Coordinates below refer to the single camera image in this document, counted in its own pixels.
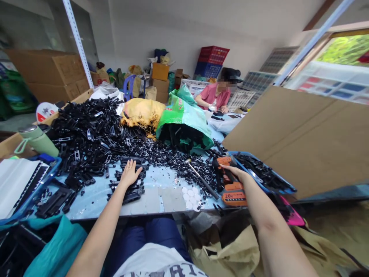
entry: hammer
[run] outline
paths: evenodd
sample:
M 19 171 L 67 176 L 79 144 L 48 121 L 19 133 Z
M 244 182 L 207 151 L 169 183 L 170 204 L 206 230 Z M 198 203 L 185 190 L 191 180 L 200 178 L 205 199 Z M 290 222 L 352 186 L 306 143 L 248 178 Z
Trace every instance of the hammer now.
M 206 182 L 206 180 L 203 178 L 203 177 L 201 177 L 200 176 L 200 174 L 193 168 L 193 166 L 191 165 L 191 159 L 187 159 L 187 160 L 185 160 L 185 162 L 184 162 L 185 164 L 187 164 L 195 173 L 196 173 L 196 175 L 200 178 L 200 180 L 201 180 L 201 182 L 204 184 L 204 186 L 208 189 L 208 191 L 210 192 L 210 194 L 212 195 L 212 196 L 214 196 L 214 198 L 216 199 L 216 200 L 218 200 L 219 199 L 219 195 L 218 194 L 216 194 L 216 192 L 211 188 L 211 186 L 209 186 L 209 184 L 208 184 L 208 182 Z

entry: green water bottle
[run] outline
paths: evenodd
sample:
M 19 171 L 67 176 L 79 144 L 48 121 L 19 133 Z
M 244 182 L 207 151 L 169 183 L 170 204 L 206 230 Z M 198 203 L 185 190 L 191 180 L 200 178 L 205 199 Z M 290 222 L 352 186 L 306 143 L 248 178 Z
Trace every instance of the green water bottle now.
M 23 128 L 19 128 L 18 132 L 23 137 L 23 140 L 15 149 L 15 154 L 23 153 L 26 144 L 29 143 L 40 154 L 45 153 L 52 157 L 58 156 L 59 150 L 38 126 L 28 124 Z

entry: green trees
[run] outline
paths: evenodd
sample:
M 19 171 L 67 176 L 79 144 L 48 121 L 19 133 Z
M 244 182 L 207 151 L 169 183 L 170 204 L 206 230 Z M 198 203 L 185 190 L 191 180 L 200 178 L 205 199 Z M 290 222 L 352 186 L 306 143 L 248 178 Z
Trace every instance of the green trees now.
M 369 35 L 333 38 L 325 52 L 317 58 L 319 62 L 369 67 L 369 63 L 357 61 L 369 51 Z

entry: light blue table surface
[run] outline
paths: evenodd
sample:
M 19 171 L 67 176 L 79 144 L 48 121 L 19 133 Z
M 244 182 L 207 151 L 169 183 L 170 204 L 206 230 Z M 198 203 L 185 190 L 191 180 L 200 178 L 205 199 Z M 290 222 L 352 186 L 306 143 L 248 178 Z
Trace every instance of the light blue table surface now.
M 227 115 L 224 115 L 223 118 L 226 120 L 230 119 Z M 212 137 L 219 142 L 223 141 L 223 135 L 215 131 L 210 125 L 208 126 L 211 130 Z M 207 159 L 208 155 L 204 154 L 203 158 Z M 78 194 L 70 211 L 66 214 L 70 220 L 96 219 L 100 215 L 107 204 L 107 194 L 112 193 L 109 187 L 109 180 L 116 180 L 114 177 L 115 170 L 121 171 L 120 162 L 116 164 L 116 168 L 109 169 L 110 178 L 95 177 L 96 183 L 85 187 L 83 196 Z M 183 179 L 180 183 L 176 184 L 175 177 L 176 172 L 170 168 L 150 166 L 144 179 L 145 193 L 141 196 L 141 199 L 122 206 L 120 215 L 138 216 L 193 211 L 186 209 L 182 193 L 182 188 L 191 189 L 191 184 L 188 184 Z M 61 176 L 58 179 L 64 181 L 65 177 Z M 50 189 L 52 191 L 57 190 L 56 187 L 50 187 Z M 369 185 L 360 184 L 308 197 L 298 201 L 298 203 L 365 198 L 369 198 Z M 218 204 L 220 207 L 226 208 L 221 198 L 215 200 L 211 197 L 207 199 L 202 210 L 214 210 L 213 204 Z

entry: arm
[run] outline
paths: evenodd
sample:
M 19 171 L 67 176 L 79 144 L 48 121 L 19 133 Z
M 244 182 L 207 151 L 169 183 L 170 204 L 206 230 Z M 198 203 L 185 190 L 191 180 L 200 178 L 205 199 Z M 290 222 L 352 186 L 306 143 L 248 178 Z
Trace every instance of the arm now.
M 208 86 L 206 86 L 202 92 L 195 97 L 195 101 L 199 106 L 203 106 L 205 108 L 209 108 L 211 106 L 211 104 L 209 104 L 208 102 L 204 101 L 203 99 L 205 99 L 206 97 L 208 97 L 209 95 L 209 88 Z
M 226 99 L 223 101 L 223 103 L 220 105 L 220 111 L 221 113 L 228 113 L 228 107 L 227 107 L 227 104 L 228 104 L 228 101 L 229 101 L 229 98 L 231 96 L 231 92 L 227 92 L 227 97 Z
M 206 107 L 206 108 L 209 108 L 209 107 L 211 106 L 209 103 L 205 102 L 205 101 L 201 98 L 201 94 L 199 94 L 198 96 L 196 96 L 195 101 L 196 101 L 196 103 L 197 103 L 199 106 L 203 106 L 203 107 Z
M 95 222 L 72 267 L 69 269 L 68 277 L 100 276 L 105 257 L 113 240 L 124 195 L 127 188 L 136 181 L 142 167 L 136 173 L 135 169 L 136 161 L 130 160 L 124 168 L 119 185 Z
M 235 167 L 222 167 L 231 170 L 244 184 L 266 275 L 293 277 L 298 272 L 299 277 L 318 277 L 281 213 L 251 175 Z

